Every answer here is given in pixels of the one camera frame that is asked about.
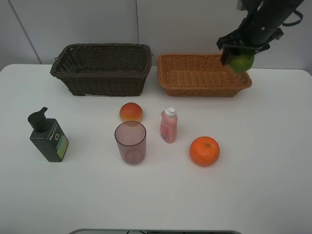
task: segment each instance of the pink bottle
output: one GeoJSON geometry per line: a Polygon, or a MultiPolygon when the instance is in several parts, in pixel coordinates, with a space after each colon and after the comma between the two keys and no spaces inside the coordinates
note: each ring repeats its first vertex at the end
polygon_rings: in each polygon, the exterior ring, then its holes
{"type": "Polygon", "coordinates": [[[167,143],[176,141],[177,116],[176,110],[169,107],[161,112],[160,135],[167,143]]]}

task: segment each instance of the orange wicker basket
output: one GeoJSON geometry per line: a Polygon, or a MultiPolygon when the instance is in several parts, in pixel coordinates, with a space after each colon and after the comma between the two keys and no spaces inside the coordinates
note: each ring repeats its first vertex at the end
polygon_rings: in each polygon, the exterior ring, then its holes
{"type": "Polygon", "coordinates": [[[233,97],[251,86],[245,72],[222,66],[221,54],[165,54],[158,57],[158,82],[171,96],[233,97]]]}

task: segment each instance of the wicker basket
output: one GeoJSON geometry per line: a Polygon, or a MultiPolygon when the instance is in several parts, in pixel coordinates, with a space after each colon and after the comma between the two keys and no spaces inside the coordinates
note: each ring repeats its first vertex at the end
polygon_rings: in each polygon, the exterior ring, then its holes
{"type": "Polygon", "coordinates": [[[158,82],[171,96],[233,97],[252,84],[248,74],[222,66],[221,54],[166,54],[158,58],[158,82]]]}
{"type": "Polygon", "coordinates": [[[151,66],[147,45],[72,44],[56,58],[50,73],[76,96],[139,96],[151,66]]]}

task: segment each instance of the basket rim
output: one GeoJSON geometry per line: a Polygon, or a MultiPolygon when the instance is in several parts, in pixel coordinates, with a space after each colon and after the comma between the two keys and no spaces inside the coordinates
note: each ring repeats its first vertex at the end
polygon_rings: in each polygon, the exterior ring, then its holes
{"type": "Polygon", "coordinates": [[[171,57],[171,56],[186,56],[186,57],[220,57],[221,53],[212,53],[212,54],[188,54],[188,53],[168,53],[168,54],[162,54],[158,56],[157,59],[157,79],[159,84],[166,90],[183,90],[183,88],[187,88],[188,90],[198,90],[198,88],[202,88],[205,90],[243,90],[251,87],[252,80],[249,77],[249,74],[247,72],[244,72],[242,76],[246,77],[247,83],[243,85],[231,85],[231,86],[207,86],[207,85],[172,85],[169,83],[165,83],[163,81],[162,77],[162,58],[164,57],[171,57]]]}
{"type": "Polygon", "coordinates": [[[145,44],[132,44],[132,43],[76,43],[76,44],[70,44],[67,45],[62,52],[59,54],[58,57],[55,58],[54,63],[52,64],[50,74],[56,78],[62,77],[62,79],[65,78],[72,78],[76,77],[77,75],[83,75],[88,77],[99,77],[99,76],[117,76],[117,75],[123,75],[125,78],[137,78],[137,77],[145,77],[150,72],[150,69],[152,67],[152,52],[148,45],[145,44]],[[58,72],[57,67],[59,66],[60,61],[64,59],[65,53],[73,48],[73,47],[139,47],[144,48],[147,51],[148,54],[148,62],[145,67],[145,69],[142,72],[136,73],[136,74],[129,74],[129,73],[121,73],[121,72],[102,72],[102,73],[65,73],[65,72],[58,72]]]}

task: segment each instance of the bottle label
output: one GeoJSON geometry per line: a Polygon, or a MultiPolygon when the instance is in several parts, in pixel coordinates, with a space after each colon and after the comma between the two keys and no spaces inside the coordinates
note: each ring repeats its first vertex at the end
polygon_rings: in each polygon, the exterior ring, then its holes
{"type": "Polygon", "coordinates": [[[168,140],[169,140],[169,129],[165,125],[160,126],[160,135],[164,141],[168,142],[168,140]]]}
{"type": "Polygon", "coordinates": [[[56,150],[58,156],[63,158],[68,146],[68,140],[57,122],[54,123],[48,140],[50,141],[52,147],[56,150]]]}

